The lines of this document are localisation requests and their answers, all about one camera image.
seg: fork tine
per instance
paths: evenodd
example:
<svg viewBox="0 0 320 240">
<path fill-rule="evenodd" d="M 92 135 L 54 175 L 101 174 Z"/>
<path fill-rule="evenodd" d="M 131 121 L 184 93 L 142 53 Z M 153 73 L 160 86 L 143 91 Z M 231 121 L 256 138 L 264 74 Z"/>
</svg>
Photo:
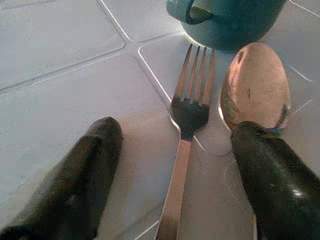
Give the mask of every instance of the fork tine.
<svg viewBox="0 0 320 240">
<path fill-rule="evenodd" d="M 175 91 L 174 91 L 174 97 L 176 98 L 181 98 L 183 91 L 184 91 L 184 86 L 185 86 L 185 81 L 186 81 L 186 74 L 187 74 L 187 68 L 188 68 L 188 63 L 190 59 L 190 54 L 191 54 L 191 49 L 192 49 L 192 44 L 190 44 L 188 52 L 186 53 L 185 60 L 182 66 L 182 70 L 179 75 L 179 80 L 176 85 Z"/>
<path fill-rule="evenodd" d="M 201 58 L 200 73 L 199 73 L 199 76 L 197 79 L 195 94 L 194 94 L 194 98 L 193 98 L 194 101 L 197 103 L 200 102 L 201 87 L 202 87 L 202 82 L 203 82 L 204 75 L 205 75 L 206 54 L 207 54 L 207 48 L 205 47 L 203 50 L 202 58 Z"/>
<path fill-rule="evenodd" d="M 195 54 L 192 70 L 191 70 L 191 79 L 189 80 L 188 83 L 188 88 L 186 90 L 186 95 L 185 98 L 191 100 L 191 93 L 194 87 L 194 82 L 196 78 L 196 69 L 197 69 L 197 63 L 198 63 L 198 58 L 199 58 L 199 51 L 200 51 L 200 46 L 198 46 L 198 49 Z"/>
<path fill-rule="evenodd" d="M 204 88 L 202 104 L 209 106 L 214 80 L 215 80 L 215 50 L 212 49 L 210 64 L 209 64 L 209 75 Z"/>
</svg>

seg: fork handle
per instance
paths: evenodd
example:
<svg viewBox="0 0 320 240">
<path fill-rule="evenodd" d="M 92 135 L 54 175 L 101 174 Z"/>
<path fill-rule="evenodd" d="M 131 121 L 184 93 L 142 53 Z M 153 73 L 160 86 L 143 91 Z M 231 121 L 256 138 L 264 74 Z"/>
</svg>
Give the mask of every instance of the fork handle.
<svg viewBox="0 0 320 240">
<path fill-rule="evenodd" d="M 156 240 L 176 240 L 185 191 L 191 141 L 180 139 Z"/>
</svg>

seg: teal mug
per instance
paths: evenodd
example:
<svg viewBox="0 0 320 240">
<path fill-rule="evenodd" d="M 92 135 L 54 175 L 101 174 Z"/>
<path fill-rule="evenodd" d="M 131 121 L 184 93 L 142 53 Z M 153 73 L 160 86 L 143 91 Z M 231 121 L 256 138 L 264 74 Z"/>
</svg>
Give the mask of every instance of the teal mug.
<svg viewBox="0 0 320 240">
<path fill-rule="evenodd" d="M 234 51 L 262 38 L 286 0 L 168 0 L 166 9 L 196 42 Z"/>
</svg>

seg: fork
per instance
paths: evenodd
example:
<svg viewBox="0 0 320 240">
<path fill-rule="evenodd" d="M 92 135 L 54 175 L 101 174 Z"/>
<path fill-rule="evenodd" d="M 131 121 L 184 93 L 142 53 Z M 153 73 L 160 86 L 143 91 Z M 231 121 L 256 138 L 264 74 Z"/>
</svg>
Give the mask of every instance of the fork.
<svg viewBox="0 0 320 240">
<path fill-rule="evenodd" d="M 180 133 L 180 140 L 155 236 L 156 240 L 175 240 L 177 238 L 192 138 L 207 124 L 209 118 L 210 97 L 215 73 L 215 51 L 212 50 L 209 73 L 207 81 L 205 81 L 207 48 L 203 50 L 198 73 L 200 47 L 197 48 L 191 73 L 188 74 L 192 47 L 191 44 L 187 51 L 170 106 L 170 119 Z"/>
</svg>

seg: black rubber object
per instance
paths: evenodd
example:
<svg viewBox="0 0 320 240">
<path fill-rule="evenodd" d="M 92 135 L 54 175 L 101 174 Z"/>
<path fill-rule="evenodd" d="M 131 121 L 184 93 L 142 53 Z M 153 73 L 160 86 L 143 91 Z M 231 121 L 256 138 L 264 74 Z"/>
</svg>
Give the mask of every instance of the black rubber object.
<svg viewBox="0 0 320 240">
<path fill-rule="evenodd" d="M 116 120 L 105 117 L 93 123 L 0 232 L 0 240 L 94 239 L 121 145 Z"/>
<path fill-rule="evenodd" d="M 268 240 L 320 239 L 320 180 L 279 136 L 254 122 L 232 132 L 248 200 Z"/>
</svg>

